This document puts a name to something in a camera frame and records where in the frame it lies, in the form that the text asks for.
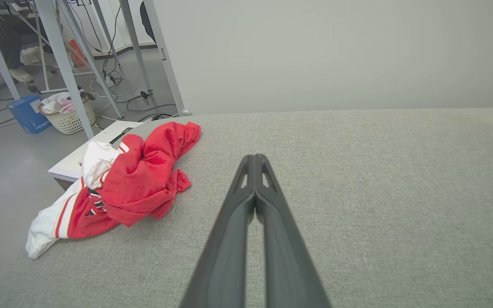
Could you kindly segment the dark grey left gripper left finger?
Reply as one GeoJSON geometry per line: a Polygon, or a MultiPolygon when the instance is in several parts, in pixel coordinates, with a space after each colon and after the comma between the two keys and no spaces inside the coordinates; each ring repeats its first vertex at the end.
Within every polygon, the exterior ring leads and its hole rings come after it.
{"type": "Polygon", "coordinates": [[[248,229],[254,208],[254,156],[246,155],[186,288],[182,308],[245,306],[248,229]]]}

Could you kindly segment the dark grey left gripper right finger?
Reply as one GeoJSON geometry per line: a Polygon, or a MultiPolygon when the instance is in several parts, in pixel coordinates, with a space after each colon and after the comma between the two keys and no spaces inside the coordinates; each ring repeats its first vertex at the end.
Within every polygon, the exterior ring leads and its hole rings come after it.
{"type": "Polygon", "coordinates": [[[255,155],[255,211],[264,229],[266,306],[330,308],[330,300],[266,156],[255,155]]]}

